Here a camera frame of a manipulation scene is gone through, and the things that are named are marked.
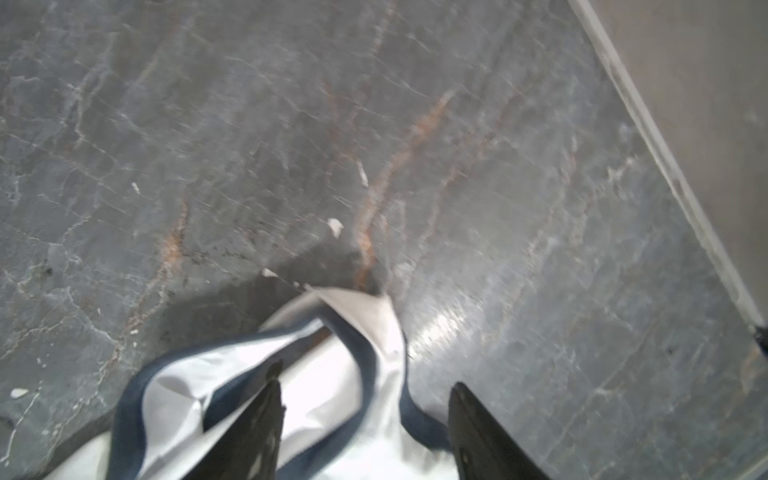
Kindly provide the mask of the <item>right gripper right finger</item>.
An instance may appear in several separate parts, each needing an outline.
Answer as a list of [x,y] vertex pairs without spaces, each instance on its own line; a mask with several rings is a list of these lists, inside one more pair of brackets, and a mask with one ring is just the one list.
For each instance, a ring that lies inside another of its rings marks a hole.
[[461,382],[451,389],[448,433],[461,480],[549,479]]

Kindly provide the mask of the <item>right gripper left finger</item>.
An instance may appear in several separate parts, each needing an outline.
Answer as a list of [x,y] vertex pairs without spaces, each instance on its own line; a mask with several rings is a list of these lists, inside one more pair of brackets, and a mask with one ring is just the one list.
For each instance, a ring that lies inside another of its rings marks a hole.
[[279,375],[269,366],[265,385],[185,479],[275,479],[285,407]]

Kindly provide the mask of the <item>white tank top navy trim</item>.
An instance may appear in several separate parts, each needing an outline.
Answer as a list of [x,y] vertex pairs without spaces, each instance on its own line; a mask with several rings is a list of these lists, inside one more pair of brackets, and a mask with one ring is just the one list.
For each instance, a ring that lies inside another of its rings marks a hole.
[[52,472],[55,479],[181,479],[232,434],[271,362],[304,353],[279,376],[281,432],[245,471],[280,479],[455,479],[444,425],[407,388],[406,343],[391,300],[316,288],[254,334],[170,353],[129,382],[111,429]]

